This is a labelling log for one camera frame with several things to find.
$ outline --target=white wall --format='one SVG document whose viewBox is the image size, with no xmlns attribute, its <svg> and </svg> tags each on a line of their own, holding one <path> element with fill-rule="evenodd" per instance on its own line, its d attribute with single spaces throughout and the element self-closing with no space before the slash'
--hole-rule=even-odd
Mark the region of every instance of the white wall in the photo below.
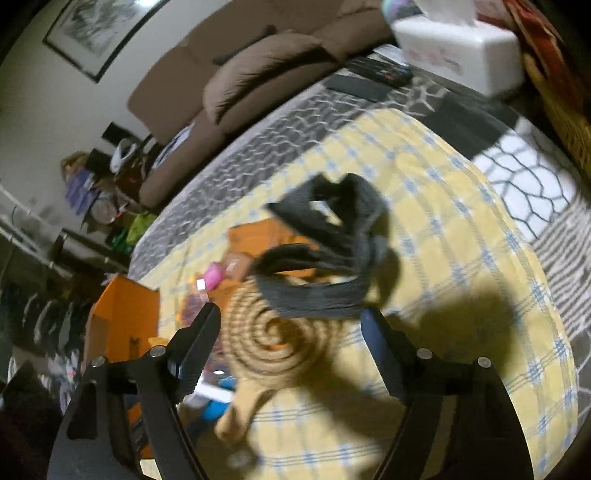
<svg viewBox="0 0 591 480">
<path fill-rule="evenodd" d="M 160 56 L 227 2 L 169 0 L 131 38 L 98 84 L 42 43 L 66 0 L 49 3 L 0 65 L 2 184 L 53 225 L 78 230 L 80 219 L 64 200 L 60 160 L 77 150 L 111 153 L 100 136 L 112 121 L 146 136 L 126 107 L 134 87 Z"/>
</svg>

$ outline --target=picture frame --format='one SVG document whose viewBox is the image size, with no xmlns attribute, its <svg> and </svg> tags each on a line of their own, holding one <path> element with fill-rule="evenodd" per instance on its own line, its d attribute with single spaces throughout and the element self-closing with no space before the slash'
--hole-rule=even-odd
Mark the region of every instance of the picture frame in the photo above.
<svg viewBox="0 0 591 480">
<path fill-rule="evenodd" d="M 98 83 L 133 35 L 168 0 L 69 0 L 43 43 Z"/>
</svg>

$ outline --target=orange box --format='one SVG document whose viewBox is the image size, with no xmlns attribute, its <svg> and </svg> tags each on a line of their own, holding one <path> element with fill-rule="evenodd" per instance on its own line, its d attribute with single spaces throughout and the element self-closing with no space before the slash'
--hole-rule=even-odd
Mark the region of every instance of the orange box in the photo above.
<svg viewBox="0 0 591 480">
<path fill-rule="evenodd" d="M 104 355 L 111 362 L 138 358 L 158 335 L 160 292 L 117 275 L 90 311 L 83 367 Z"/>
</svg>

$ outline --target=bolt head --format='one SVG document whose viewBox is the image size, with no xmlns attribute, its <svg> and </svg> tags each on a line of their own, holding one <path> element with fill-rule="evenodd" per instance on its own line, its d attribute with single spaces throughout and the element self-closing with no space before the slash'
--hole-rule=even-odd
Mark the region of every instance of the bolt head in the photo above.
<svg viewBox="0 0 591 480">
<path fill-rule="evenodd" d="M 428 348 L 420 348 L 417 350 L 417 357 L 421 360 L 430 360 L 433 358 L 433 352 Z"/>
<path fill-rule="evenodd" d="M 101 355 L 96 358 L 93 358 L 90 362 L 90 365 L 93 367 L 102 367 L 105 364 L 105 360 L 105 357 Z"/>
<path fill-rule="evenodd" d="M 150 349 L 150 356 L 153 358 L 158 358 L 159 356 L 163 356 L 166 353 L 166 347 L 164 345 L 156 345 Z"/>
<path fill-rule="evenodd" d="M 478 359 L 478 365 L 480 365 L 482 368 L 490 368 L 492 366 L 492 362 L 485 356 L 481 356 Z"/>
</svg>

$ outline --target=rope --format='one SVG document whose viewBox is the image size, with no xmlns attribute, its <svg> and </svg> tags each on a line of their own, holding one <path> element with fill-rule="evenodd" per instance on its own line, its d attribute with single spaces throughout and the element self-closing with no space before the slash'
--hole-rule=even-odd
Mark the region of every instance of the rope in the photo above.
<svg viewBox="0 0 591 480">
<path fill-rule="evenodd" d="M 238 379 L 232 405 L 215 432 L 228 444 L 239 442 L 264 397 L 294 387 L 336 343 L 341 322 L 282 319 L 262 298 L 251 277 L 235 292 L 222 320 L 222 348 Z"/>
<path fill-rule="evenodd" d="M 222 348 L 237 378 L 270 390 L 293 387 L 333 346 L 339 322 L 282 319 L 251 278 L 232 296 L 222 321 Z"/>
</svg>

